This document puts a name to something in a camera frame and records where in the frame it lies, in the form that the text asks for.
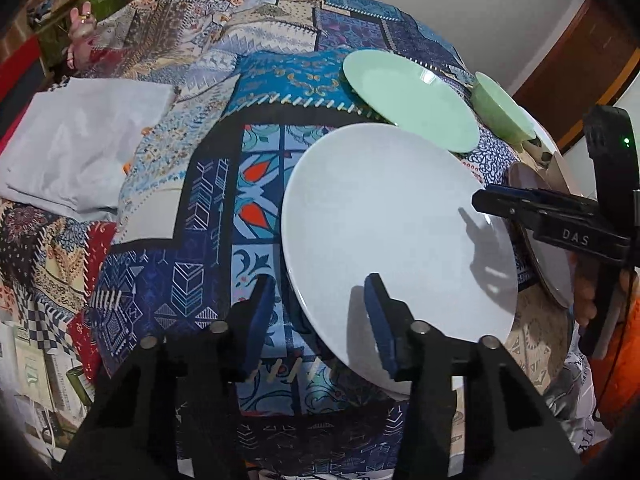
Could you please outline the person's right hand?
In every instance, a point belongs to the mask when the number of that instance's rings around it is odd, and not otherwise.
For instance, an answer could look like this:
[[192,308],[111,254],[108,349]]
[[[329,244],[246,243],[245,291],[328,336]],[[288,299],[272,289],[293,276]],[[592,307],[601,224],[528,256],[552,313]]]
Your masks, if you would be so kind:
[[[585,256],[572,255],[572,263],[575,265],[574,274],[574,318],[580,327],[587,327],[597,315],[597,307],[594,304],[597,287],[597,263]],[[639,299],[639,277],[630,274],[627,270],[620,272],[618,287],[626,297],[630,294],[630,310]]]

